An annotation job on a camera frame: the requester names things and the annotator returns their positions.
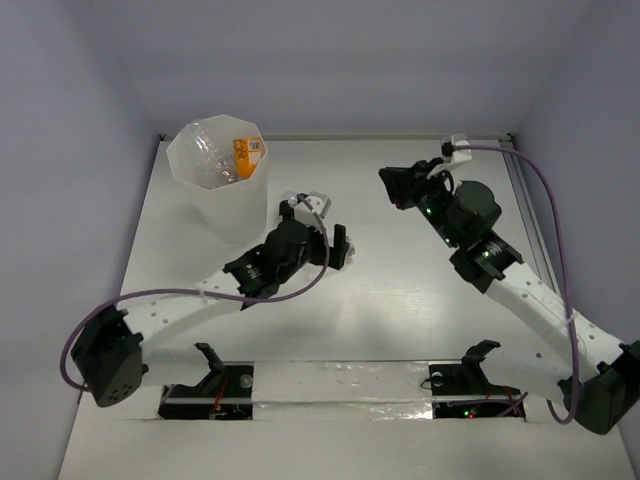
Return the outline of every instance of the orange package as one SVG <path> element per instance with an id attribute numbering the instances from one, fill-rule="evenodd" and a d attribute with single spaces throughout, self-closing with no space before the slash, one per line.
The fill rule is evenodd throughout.
<path id="1" fill-rule="evenodd" d="M 262 157 L 262 140 L 260 138 L 236 138 L 233 141 L 233 154 L 236 159 L 238 175 L 242 178 L 249 178 Z"/>

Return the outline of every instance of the gray wall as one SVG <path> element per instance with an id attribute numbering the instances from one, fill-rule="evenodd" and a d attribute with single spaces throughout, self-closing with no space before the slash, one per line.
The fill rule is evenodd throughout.
<path id="1" fill-rule="evenodd" d="M 0 477 L 57 478 L 65 337 L 119 290 L 157 135 L 83 0 L 0 2 Z"/>
<path id="2" fill-rule="evenodd" d="M 503 133 L 590 0 L 91 0 L 156 127 Z"/>
<path id="3" fill-rule="evenodd" d="M 626 341 L 640 339 L 639 25 L 637 0 L 595 2 L 518 137 L 557 192 L 578 309 Z M 529 183 L 555 245 L 547 200 Z M 640 406 L 622 431 L 639 472 Z"/>

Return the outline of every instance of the plastic bottle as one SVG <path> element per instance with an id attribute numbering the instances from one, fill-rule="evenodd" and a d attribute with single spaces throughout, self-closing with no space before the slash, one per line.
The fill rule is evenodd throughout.
<path id="1" fill-rule="evenodd" d="M 185 143 L 193 159 L 195 182 L 212 190 L 238 181 L 233 154 L 222 155 L 207 133 L 202 120 L 184 127 Z"/>

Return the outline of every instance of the cable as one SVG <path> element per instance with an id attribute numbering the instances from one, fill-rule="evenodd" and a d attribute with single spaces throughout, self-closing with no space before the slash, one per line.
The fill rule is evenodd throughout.
<path id="1" fill-rule="evenodd" d="M 556 229 L 556 239 L 558 241 L 558 254 L 560 256 L 560 269 L 562 271 L 562 299 L 564 300 L 564 310 L 565 317 L 567 319 L 567 328 L 569 330 L 569 342 L 571 344 L 571 405 L 569 406 L 569 413 L 565 418 L 560 418 L 556 411 L 553 408 L 553 404 L 547 400 L 547 405 L 549 407 L 549 411 L 551 412 L 551 416 L 554 420 L 562 425 L 567 425 L 571 423 L 571 421 L 575 418 L 576 413 L 578 412 L 578 401 L 580 397 L 580 359 L 579 359 L 579 351 L 578 351 L 578 335 L 576 334 L 576 325 L 573 321 L 573 306 L 571 302 L 571 291 L 569 289 L 569 273 L 567 268 L 567 261 L 565 256 L 564 242 L 562 237 L 562 228 L 560 227 L 560 216 L 558 215 L 558 207 L 556 204 L 555 197 L 553 196 L 553 192 L 551 191 L 551 185 L 549 185 L 549 181 L 545 177 L 542 170 L 536 165 L 533 160 L 531 160 L 524 153 L 508 147 L 494 147 L 491 145 L 454 145 L 454 150 L 488 150 L 492 152 L 500 152 L 506 153 L 508 155 L 512 155 L 514 157 L 518 157 L 523 160 L 527 165 L 531 167 L 531 169 L 536 173 L 544 189 L 547 192 L 547 196 L 549 197 L 549 203 L 551 204 L 551 213 L 553 215 L 553 224 Z M 523 398 L 526 397 L 524 394 L 520 397 L 520 402 L 522 402 Z"/>
<path id="2" fill-rule="evenodd" d="M 62 379 L 65 381 L 65 383 L 70 387 L 75 388 L 76 390 L 80 390 L 83 392 L 89 391 L 87 387 L 85 387 L 80 383 L 77 383 L 69 375 L 69 371 L 67 370 L 67 358 L 69 357 L 71 346 L 73 345 L 73 342 L 75 341 L 75 339 L 78 337 L 78 335 L 80 335 L 82 330 L 84 330 L 84 328 L 87 326 L 89 322 L 91 322 L 105 308 L 110 307 L 112 305 L 116 305 L 119 302 L 123 302 L 125 300 L 131 300 L 134 298 L 148 297 L 152 295 L 183 295 L 183 296 L 196 296 L 196 297 L 204 295 L 205 297 L 211 297 L 218 300 L 232 300 L 236 302 L 243 302 L 248 305 L 256 305 L 258 303 L 278 303 L 278 302 L 284 302 L 286 300 L 291 300 L 292 298 L 299 297 L 303 293 L 306 293 L 309 290 L 311 290 L 313 287 L 315 287 L 316 284 L 322 279 L 327 269 L 329 268 L 329 259 L 331 256 L 331 250 L 329 247 L 329 237 L 327 236 L 327 229 L 325 228 L 322 218 L 320 217 L 320 215 L 318 215 L 313 211 L 313 206 L 311 205 L 311 203 L 309 203 L 309 201 L 302 195 L 298 195 L 297 200 L 298 202 L 303 203 L 312 212 L 313 216 L 318 222 L 318 227 L 320 229 L 320 233 L 322 233 L 322 239 L 324 241 L 324 248 L 325 248 L 325 257 L 324 257 L 324 264 L 322 265 L 322 269 L 320 270 L 318 275 L 316 275 L 316 277 L 311 282 L 309 282 L 306 286 L 302 287 L 300 290 L 296 290 L 293 293 L 288 293 L 286 295 L 281 295 L 278 297 L 271 297 L 271 298 L 250 298 L 250 297 L 243 297 L 241 295 L 234 295 L 230 293 L 212 292 L 208 290 L 203 291 L 203 290 L 196 290 L 192 288 L 156 288 L 151 290 L 140 290 L 137 292 L 131 292 L 131 293 L 126 293 L 124 295 L 119 295 L 94 308 L 93 311 L 89 315 L 87 315 L 78 324 L 78 326 L 76 326 L 76 328 L 71 332 L 71 335 L 69 335 L 69 338 L 67 339 L 67 341 L 64 344 L 64 347 L 62 348 L 62 353 L 60 354 L 60 375 L 62 375 Z"/>

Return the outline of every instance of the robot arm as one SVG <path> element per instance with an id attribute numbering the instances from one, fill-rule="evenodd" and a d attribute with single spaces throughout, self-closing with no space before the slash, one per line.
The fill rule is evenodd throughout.
<path id="1" fill-rule="evenodd" d="M 312 192 L 305 196 L 305 203 L 313 210 L 301 203 L 282 202 L 278 227 L 263 244 L 200 282 L 196 289 L 203 292 L 201 296 L 167 296 L 128 311 L 112 305 L 89 321 L 71 349 L 71 357 L 96 404 L 109 407 L 135 392 L 153 368 L 149 362 L 153 351 L 167 340 L 215 317 L 277 300 L 271 297 L 280 285 L 304 265 L 324 265 L 327 245 L 314 214 L 324 218 L 330 201 Z M 345 227 L 336 225 L 328 267 L 340 270 L 352 251 Z M 205 290 L 238 291 L 246 301 L 229 294 L 212 298 L 204 295 Z M 195 387 L 179 387 L 206 395 L 220 387 L 224 365 L 209 345 L 197 344 L 196 348 L 206 357 L 210 373 Z"/>
<path id="2" fill-rule="evenodd" d="M 564 403 L 571 399 L 571 349 L 564 302 L 536 276 L 493 226 L 502 213 L 493 193 L 479 182 L 455 187 L 450 171 L 471 160 L 468 145 L 452 138 L 443 157 L 410 168 L 380 170 L 390 201 L 400 210 L 417 208 L 444 242 L 456 249 L 456 272 L 481 293 L 511 310 L 560 356 L 523 358 L 485 340 L 462 360 L 480 381 L 511 385 Z M 640 341 L 626 345 L 573 312 L 579 347 L 580 391 L 576 420 L 604 434 L 640 398 Z"/>

